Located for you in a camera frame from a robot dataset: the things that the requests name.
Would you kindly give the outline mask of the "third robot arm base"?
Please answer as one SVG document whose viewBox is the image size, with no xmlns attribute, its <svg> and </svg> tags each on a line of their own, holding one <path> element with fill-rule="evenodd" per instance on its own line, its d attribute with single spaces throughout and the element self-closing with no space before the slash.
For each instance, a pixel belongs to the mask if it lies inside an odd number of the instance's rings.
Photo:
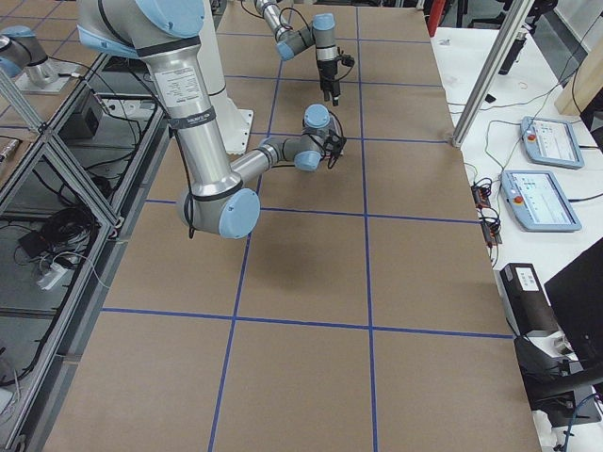
<svg viewBox="0 0 603 452">
<path fill-rule="evenodd" d="M 32 29 L 15 25 L 1 30 L 1 70 L 24 93 L 58 94 L 73 74 L 77 63 L 52 60 Z"/>
</svg>

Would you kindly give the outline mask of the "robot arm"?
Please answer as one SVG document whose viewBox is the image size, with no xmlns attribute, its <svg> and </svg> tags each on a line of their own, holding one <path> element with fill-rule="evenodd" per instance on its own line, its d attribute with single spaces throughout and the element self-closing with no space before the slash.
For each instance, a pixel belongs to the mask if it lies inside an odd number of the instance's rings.
<svg viewBox="0 0 603 452">
<path fill-rule="evenodd" d="M 338 106 L 341 95 L 339 66 L 352 68 L 354 59 L 336 44 L 335 20 L 332 13 L 320 13 L 311 22 L 294 8 L 280 8 L 277 1 L 253 1 L 254 8 L 274 35 L 276 50 L 282 61 L 293 59 L 312 47 L 315 48 L 320 90 L 325 101 Z M 295 29 L 285 18 L 285 11 L 292 10 L 301 16 L 303 27 Z"/>
<path fill-rule="evenodd" d="M 199 59 L 201 33 L 212 24 L 201 1 L 80 1 L 79 39 L 114 57 L 143 61 L 152 76 L 187 170 L 187 189 L 178 206 L 192 233 L 203 231 L 239 239 L 260 215 L 258 195 L 245 185 L 281 161 L 314 171 L 334 164 L 346 144 L 339 119 L 326 106 L 305 109 L 302 132 L 293 138 L 266 138 L 230 161 L 215 102 Z"/>
</svg>

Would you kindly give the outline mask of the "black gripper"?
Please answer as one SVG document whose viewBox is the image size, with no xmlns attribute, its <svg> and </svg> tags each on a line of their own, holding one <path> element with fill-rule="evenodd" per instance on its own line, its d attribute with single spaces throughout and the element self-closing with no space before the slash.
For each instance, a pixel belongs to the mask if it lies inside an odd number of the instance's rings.
<svg viewBox="0 0 603 452">
<path fill-rule="evenodd" d="M 318 60 L 317 66 L 324 101 L 338 106 L 340 98 L 340 85 L 337 81 L 338 62 L 336 60 Z"/>
<path fill-rule="evenodd" d="M 336 133 L 328 135 L 324 141 L 323 147 L 327 157 L 327 167 L 333 168 L 337 163 L 339 157 L 343 153 L 345 145 L 347 144 L 347 138 L 340 136 Z"/>
</svg>

